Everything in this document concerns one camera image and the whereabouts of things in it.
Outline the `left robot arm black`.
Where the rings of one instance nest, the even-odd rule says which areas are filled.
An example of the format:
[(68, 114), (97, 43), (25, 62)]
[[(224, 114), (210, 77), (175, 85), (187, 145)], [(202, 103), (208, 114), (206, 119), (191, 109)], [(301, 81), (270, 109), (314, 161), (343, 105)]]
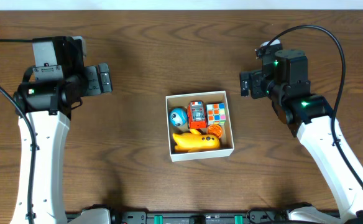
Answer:
[(63, 158), (71, 112), (86, 96), (113, 90), (106, 63), (85, 66), (81, 36), (33, 39), (35, 65), (13, 100), (21, 109), (21, 168), (12, 223), (68, 223), (63, 203)]

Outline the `colourful puzzle cube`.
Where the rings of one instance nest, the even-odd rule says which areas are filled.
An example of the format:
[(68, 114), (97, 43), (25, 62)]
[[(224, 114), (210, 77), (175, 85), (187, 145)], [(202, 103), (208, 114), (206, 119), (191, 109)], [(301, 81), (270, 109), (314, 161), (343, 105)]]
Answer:
[(224, 125), (226, 122), (226, 111), (224, 103), (206, 105), (207, 124)]

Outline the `orange turbine wheel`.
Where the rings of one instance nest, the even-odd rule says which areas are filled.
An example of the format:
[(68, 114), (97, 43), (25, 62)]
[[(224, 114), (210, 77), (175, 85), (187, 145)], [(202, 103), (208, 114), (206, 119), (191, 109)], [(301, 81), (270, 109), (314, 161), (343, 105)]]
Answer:
[(207, 127), (206, 133), (221, 139), (223, 136), (223, 128), (218, 124), (211, 124)]

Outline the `orange toy dinosaur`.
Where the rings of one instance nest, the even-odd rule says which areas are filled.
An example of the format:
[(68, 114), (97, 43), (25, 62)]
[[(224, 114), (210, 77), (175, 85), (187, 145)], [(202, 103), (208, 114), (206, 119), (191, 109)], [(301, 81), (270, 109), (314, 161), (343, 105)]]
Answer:
[(188, 133), (173, 133), (172, 138), (176, 143), (176, 152), (212, 151), (221, 147), (220, 140), (216, 136), (201, 134), (196, 129), (190, 129)]

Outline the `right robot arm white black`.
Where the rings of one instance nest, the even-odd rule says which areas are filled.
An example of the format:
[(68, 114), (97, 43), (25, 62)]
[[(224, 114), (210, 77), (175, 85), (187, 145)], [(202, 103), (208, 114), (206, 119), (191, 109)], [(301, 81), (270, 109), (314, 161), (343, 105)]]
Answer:
[(335, 110), (310, 91), (308, 59), (302, 50), (283, 49), (276, 40), (256, 49), (259, 70), (241, 72), (241, 95), (267, 97), (279, 120), (307, 149), (336, 201), (339, 217), (312, 205), (289, 208), (290, 223), (363, 223), (363, 166), (344, 138)]

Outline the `white cardboard box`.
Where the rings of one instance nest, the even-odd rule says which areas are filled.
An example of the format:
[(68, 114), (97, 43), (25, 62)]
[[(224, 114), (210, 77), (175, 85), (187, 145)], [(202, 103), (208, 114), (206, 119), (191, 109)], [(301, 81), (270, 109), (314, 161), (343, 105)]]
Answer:
[[(190, 131), (190, 128), (188, 127), (188, 120), (184, 126), (173, 126), (169, 120), (169, 115), (171, 110), (175, 108), (182, 108), (187, 113), (187, 107), (191, 101), (202, 101), (204, 104), (205, 113), (206, 113), (206, 105), (215, 104), (215, 103), (224, 103), (226, 111), (226, 122), (224, 125), (220, 125), (223, 128), (223, 136), (221, 137), (221, 139), (219, 139), (221, 144), (221, 147), (219, 149), (212, 151), (200, 151), (200, 152), (189, 152), (189, 153), (175, 151), (176, 143), (172, 138), (172, 134), (188, 133)], [(167, 108), (169, 151), (170, 151), (170, 157), (173, 162), (188, 161), (194, 159), (208, 159), (214, 157), (226, 157), (231, 155), (232, 151), (234, 150), (234, 142), (233, 142), (232, 127), (229, 117), (229, 110), (228, 110), (227, 97), (225, 91), (212, 91), (205, 93), (190, 93), (184, 95), (167, 96), (166, 108)], [(207, 127), (204, 129), (196, 129), (196, 130), (198, 130), (201, 134), (207, 134), (206, 133)]]

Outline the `red toy car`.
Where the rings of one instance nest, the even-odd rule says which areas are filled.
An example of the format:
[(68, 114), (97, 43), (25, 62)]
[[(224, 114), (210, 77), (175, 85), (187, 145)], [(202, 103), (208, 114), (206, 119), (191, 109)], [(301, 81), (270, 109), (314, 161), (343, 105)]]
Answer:
[(187, 107), (188, 127), (204, 129), (207, 127), (206, 113), (202, 101), (191, 101)]

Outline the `blue white ball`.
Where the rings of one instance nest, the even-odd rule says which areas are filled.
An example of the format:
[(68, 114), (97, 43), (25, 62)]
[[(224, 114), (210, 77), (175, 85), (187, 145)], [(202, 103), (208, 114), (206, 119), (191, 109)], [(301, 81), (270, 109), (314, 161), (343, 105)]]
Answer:
[(171, 110), (169, 120), (173, 126), (184, 126), (187, 123), (187, 113), (182, 108)]

